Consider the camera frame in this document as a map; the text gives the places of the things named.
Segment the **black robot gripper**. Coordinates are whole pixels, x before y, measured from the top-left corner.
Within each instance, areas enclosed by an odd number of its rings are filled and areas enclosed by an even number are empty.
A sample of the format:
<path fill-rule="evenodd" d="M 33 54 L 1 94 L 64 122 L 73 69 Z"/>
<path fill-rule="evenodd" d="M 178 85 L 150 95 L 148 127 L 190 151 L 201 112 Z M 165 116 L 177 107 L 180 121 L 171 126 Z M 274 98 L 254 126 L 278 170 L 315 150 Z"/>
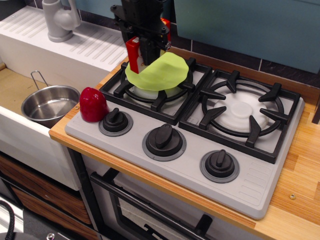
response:
<path fill-rule="evenodd" d="M 160 49 L 169 49 L 169 28 L 161 20 L 163 0 L 122 0 L 110 11 L 119 26 L 124 42 L 140 37 L 140 52 L 145 65 L 160 57 Z"/>

